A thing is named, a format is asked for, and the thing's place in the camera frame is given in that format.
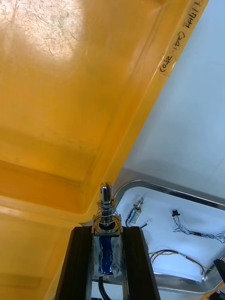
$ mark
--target colored wires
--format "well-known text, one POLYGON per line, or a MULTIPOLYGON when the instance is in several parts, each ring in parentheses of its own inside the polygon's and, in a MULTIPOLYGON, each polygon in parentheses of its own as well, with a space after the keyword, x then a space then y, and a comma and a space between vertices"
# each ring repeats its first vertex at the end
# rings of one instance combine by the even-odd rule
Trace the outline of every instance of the colored wires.
POLYGON ((157 252, 152 252, 152 253, 149 253, 149 254, 152 254, 151 258, 150 258, 151 264, 153 264, 154 261, 157 259, 157 257, 159 257, 160 255, 172 255, 172 254, 181 255, 181 256, 185 257, 187 260, 191 261, 192 263, 197 264, 202 269, 201 275, 203 275, 203 274, 206 275, 204 267, 199 262, 197 262, 193 258, 191 258, 191 257, 189 257, 189 256, 187 256, 183 253, 180 253, 178 251, 170 250, 170 249, 163 249, 163 250, 159 250, 157 252))
POLYGON ((180 223, 179 216, 180 216, 180 214, 178 213, 177 210, 172 211, 172 217, 177 226, 177 228, 174 230, 174 232, 181 232, 181 233, 185 233, 187 235, 192 234, 192 235, 196 235, 196 236, 207 238, 207 239, 216 239, 223 244, 225 243, 225 232, 221 232, 218 234, 211 234, 211 233, 207 234, 207 233, 201 233, 201 232, 195 232, 195 231, 188 230, 184 225, 182 225, 180 223))

